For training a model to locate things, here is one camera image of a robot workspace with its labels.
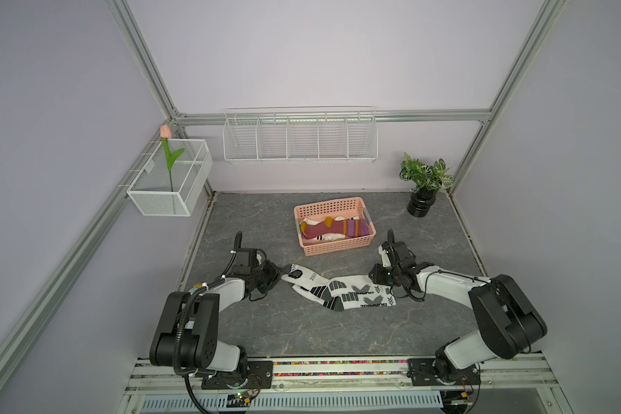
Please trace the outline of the white mesh wall basket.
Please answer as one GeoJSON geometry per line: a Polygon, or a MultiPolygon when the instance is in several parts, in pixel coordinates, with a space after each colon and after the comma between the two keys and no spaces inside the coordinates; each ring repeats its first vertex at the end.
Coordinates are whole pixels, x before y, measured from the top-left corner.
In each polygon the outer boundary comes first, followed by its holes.
{"type": "Polygon", "coordinates": [[[126,193],[148,217],[189,217],[209,177],[213,159],[201,139],[160,140],[126,193]]]}

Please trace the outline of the artificial pink tulip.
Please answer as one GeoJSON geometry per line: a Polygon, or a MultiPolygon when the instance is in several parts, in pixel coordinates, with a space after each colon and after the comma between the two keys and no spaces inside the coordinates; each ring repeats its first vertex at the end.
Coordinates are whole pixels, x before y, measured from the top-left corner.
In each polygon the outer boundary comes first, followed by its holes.
{"type": "Polygon", "coordinates": [[[172,151],[170,147],[170,140],[173,138],[173,133],[168,125],[163,124],[160,126],[160,141],[161,146],[164,151],[166,163],[167,163],[167,171],[168,171],[168,180],[170,191],[174,191],[174,179],[173,179],[173,168],[174,164],[181,155],[184,153],[184,148],[180,148],[176,151],[172,151]]]}

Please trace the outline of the magenta striped sock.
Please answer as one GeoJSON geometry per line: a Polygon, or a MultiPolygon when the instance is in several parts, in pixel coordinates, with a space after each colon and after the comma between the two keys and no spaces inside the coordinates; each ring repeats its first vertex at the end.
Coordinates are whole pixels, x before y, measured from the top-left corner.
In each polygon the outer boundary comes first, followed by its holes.
{"type": "Polygon", "coordinates": [[[323,221],[304,219],[300,225],[300,232],[304,239],[321,236],[327,233],[345,234],[348,239],[370,236],[370,224],[365,219],[326,217],[323,221]]]}

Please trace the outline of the pink perforated plastic basket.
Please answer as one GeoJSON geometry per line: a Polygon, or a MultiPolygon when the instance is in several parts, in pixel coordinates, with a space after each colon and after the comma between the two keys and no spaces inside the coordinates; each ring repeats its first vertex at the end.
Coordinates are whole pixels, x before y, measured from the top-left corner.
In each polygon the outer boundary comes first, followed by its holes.
{"type": "Polygon", "coordinates": [[[376,229],[362,198],[338,198],[294,208],[305,256],[368,247],[376,229]]]}

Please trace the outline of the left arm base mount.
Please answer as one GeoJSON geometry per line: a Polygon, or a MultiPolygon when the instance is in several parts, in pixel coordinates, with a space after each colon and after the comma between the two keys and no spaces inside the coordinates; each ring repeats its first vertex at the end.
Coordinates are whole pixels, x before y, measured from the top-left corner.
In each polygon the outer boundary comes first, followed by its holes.
{"type": "Polygon", "coordinates": [[[271,360],[252,360],[240,363],[236,371],[217,371],[212,377],[202,381],[202,390],[229,389],[270,389],[274,379],[274,362],[271,360]]]}

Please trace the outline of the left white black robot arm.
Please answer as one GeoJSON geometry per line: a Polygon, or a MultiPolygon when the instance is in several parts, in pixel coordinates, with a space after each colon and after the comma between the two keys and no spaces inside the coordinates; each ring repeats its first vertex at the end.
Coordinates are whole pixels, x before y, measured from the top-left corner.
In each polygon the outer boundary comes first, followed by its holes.
{"type": "Polygon", "coordinates": [[[168,295],[149,350],[150,362],[191,374],[248,375],[243,348],[218,340],[219,316],[231,305],[264,298],[279,278],[279,269],[259,248],[234,248],[229,267],[217,279],[189,292],[168,295]]]}

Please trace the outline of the potted green plant black pot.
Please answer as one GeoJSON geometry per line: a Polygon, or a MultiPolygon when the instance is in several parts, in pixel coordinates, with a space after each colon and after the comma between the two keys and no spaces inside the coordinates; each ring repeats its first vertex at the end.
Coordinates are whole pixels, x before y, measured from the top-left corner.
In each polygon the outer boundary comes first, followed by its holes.
{"type": "Polygon", "coordinates": [[[400,179],[415,185],[407,205],[407,211],[413,217],[425,217],[436,203],[436,195],[441,190],[450,189],[455,182],[444,159],[440,158],[430,165],[412,159],[408,153],[404,153],[401,162],[400,179]]]}

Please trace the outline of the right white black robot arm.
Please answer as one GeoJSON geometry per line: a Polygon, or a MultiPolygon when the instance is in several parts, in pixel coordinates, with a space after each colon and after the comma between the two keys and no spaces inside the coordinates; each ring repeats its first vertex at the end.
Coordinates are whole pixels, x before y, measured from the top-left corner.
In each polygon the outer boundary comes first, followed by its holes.
{"type": "Polygon", "coordinates": [[[511,360],[530,352],[532,345],[548,333],[531,300],[509,275],[490,279],[417,262],[401,241],[385,241],[378,253],[382,263],[369,274],[374,283],[401,287],[405,296],[416,302],[438,296],[474,313],[477,330],[439,348],[437,371],[462,370],[497,357],[511,360]]]}

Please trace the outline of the white sport sock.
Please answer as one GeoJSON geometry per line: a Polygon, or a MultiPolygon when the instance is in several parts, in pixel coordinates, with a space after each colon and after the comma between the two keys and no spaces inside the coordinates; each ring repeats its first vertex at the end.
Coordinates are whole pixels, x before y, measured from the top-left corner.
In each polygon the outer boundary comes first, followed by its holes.
{"type": "Polygon", "coordinates": [[[310,289],[323,306],[335,312],[361,308],[393,307],[397,304],[390,286],[375,284],[367,275],[352,275],[329,279],[310,289]]]}
{"type": "Polygon", "coordinates": [[[293,290],[304,298],[326,306],[333,300],[341,301],[341,296],[335,296],[329,288],[330,279],[298,264],[292,264],[284,268],[281,279],[293,285],[293,290]]]}

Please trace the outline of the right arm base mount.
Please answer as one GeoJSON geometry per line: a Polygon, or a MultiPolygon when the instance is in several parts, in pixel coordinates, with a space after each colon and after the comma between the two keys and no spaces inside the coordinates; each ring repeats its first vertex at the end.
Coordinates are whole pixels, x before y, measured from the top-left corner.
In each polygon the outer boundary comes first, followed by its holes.
{"type": "Polygon", "coordinates": [[[479,386],[481,374],[472,365],[458,369],[443,357],[417,357],[407,360],[407,377],[414,386],[479,386]]]}

